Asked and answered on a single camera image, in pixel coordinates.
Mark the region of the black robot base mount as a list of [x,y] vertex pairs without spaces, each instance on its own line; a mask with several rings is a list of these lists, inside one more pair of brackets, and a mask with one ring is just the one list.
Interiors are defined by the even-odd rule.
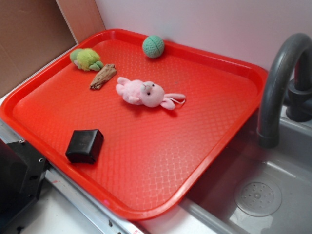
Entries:
[[0,228],[39,199],[46,158],[29,142],[0,142]]

